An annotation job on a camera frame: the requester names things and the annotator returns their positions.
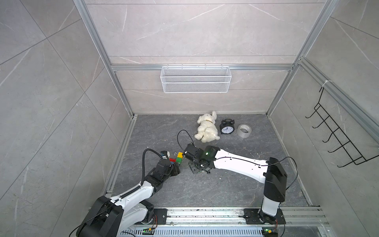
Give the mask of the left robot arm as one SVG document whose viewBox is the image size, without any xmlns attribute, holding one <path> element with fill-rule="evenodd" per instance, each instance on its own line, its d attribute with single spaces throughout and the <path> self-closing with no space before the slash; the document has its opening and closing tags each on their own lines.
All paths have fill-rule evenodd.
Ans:
<svg viewBox="0 0 379 237">
<path fill-rule="evenodd" d="M 138 222 L 157 222 L 154 205 L 147 201 L 163 183 L 180 174 L 180 165 L 159 160 L 140 184 L 117 196 L 99 197 L 82 223 L 72 231 L 77 237 L 116 237 L 120 231 Z"/>
</svg>

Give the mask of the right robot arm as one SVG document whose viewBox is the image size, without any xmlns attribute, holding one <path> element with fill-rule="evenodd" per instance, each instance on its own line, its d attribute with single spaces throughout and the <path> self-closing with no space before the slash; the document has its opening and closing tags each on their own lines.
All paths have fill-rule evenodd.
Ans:
<svg viewBox="0 0 379 237">
<path fill-rule="evenodd" d="M 183 152 L 194 174 L 210 173 L 212 169 L 224 169 L 250 177 L 264 184 L 264 197 L 259 209 L 258 221 L 269 224 L 284 224 L 279 206 L 285 201 L 287 173 L 276 158 L 254 160 L 229 153 L 215 146 L 204 150 L 190 143 Z"/>
</svg>

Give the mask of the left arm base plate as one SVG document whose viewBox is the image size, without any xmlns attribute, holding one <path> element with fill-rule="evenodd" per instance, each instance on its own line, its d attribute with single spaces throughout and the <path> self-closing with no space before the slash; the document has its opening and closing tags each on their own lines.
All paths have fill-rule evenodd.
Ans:
<svg viewBox="0 0 379 237">
<path fill-rule="evenodd" d="M 142 225 L 165 225 L 167 220 L 166 208 L 155 208 L 155 209 L 142 209 L 141 214 L 133 214 L 131 217 L 131 224 L 142 224 Z"/>
</svg>

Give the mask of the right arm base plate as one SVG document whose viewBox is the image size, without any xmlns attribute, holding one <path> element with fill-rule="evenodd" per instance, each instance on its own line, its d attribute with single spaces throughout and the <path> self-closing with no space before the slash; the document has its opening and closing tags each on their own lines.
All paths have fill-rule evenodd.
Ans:
<svg viewBox="0 0 379 237">
<path fill-rule="evenodd" d="M 286 220 L 282 210 L 279 208 L 275 216 L 270 216 L 263 213 L 259 208 L 245 208 L 243 218 L 246 224 L 271 224 L 271 225 L 284 225 Z"/>
</svg>

